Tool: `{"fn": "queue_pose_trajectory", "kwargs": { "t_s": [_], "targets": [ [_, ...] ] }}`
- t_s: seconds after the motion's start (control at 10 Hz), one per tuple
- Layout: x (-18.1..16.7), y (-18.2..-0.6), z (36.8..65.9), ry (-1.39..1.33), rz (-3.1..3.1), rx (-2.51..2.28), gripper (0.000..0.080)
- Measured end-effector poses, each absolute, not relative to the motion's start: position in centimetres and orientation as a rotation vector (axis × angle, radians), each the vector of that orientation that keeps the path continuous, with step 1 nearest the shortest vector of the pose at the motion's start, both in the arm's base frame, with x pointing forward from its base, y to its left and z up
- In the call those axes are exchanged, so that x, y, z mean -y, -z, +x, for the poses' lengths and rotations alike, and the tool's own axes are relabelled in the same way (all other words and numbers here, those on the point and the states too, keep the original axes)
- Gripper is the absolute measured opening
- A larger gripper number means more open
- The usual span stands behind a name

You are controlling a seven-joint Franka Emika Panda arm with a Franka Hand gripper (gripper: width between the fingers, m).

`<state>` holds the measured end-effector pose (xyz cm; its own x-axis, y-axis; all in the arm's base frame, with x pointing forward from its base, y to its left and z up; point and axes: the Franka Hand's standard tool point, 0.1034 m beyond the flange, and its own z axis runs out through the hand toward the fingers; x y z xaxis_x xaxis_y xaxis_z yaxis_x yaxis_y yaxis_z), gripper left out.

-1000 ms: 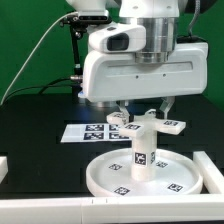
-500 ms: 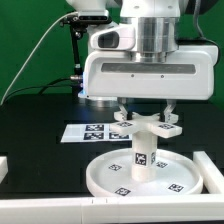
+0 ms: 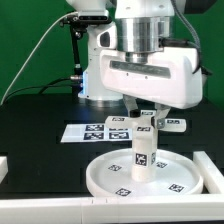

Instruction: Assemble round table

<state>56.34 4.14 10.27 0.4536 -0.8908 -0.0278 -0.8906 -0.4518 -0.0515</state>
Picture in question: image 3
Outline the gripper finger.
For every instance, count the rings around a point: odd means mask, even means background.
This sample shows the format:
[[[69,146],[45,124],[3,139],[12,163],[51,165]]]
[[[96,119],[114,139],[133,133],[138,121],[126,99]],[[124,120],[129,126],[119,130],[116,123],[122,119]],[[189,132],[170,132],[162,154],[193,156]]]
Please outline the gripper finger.
[[[155,104],[156,113],[154,116],[154,126],[157,129],[163,129],[165,127],[165,118],[167,117],[171,107],[164,104]]]
[[[128,111],[128,116],[131,118],[137,118],[140,116],[140,110],[136,102],[136,98],[128,95],[123,96],[124,105]]]

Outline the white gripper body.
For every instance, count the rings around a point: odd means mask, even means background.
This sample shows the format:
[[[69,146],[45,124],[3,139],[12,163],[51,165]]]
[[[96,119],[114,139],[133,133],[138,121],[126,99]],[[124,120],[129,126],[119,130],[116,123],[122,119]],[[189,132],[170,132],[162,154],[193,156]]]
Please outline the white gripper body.
[[[170,107],[196,106],[203,95],[195,48],[165,47],[148,55],[147,63],[125,61],[125,53],[103,50],[100,75],[106,89]]]

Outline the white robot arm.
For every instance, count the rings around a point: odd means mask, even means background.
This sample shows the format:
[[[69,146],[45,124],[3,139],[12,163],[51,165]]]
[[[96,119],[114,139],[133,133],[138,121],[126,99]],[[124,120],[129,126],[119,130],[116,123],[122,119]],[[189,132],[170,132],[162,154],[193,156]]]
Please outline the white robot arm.
[[[184,16],[216,0],[66,0],[89,35],[88,67],[80,96],[91,102],[122,99],[131,116],[138,98],[155,104],[152,124],[165,127],[174,108],[196,106],[209,71],[200,40]]]

